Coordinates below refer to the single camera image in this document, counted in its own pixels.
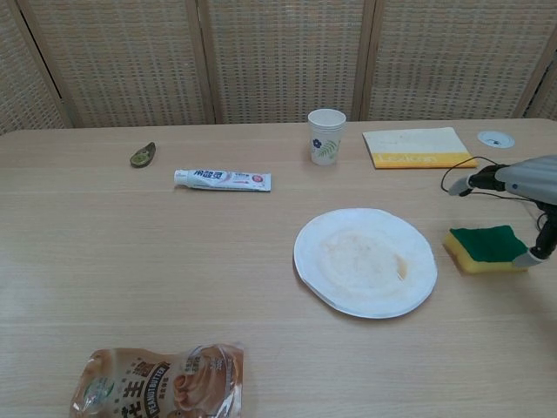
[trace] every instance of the wooden table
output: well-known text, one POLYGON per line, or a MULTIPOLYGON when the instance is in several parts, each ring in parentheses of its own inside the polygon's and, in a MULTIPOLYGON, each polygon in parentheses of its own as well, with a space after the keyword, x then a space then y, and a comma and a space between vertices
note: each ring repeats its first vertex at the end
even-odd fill
POLYGON ((0 416, 67 416, 97 348, 173 353, 226 341, 245 345, 244 418, 555 416, 557 260, 470 277, 441 245, 450 227, 503 223, 529 245, 538 211, 451 198, 442 170, 374 171, 361 137, 440 126, 503 163, 557 153, 557 124, 536 119, 350 123, 329 167, 310 162, 298 124, 1 137, 0 416), (506 131, 516 146, 488 148, 482 130, 506 131), (130 168, 151 140, 152 164, 130 168), (270 171, 273 189, 175 190, 173 171, 196 167, 270 171), (407 219, 431 243, 439 279, 414 312, 352 318, 297 279, 299 229, 353 206, 407 219))

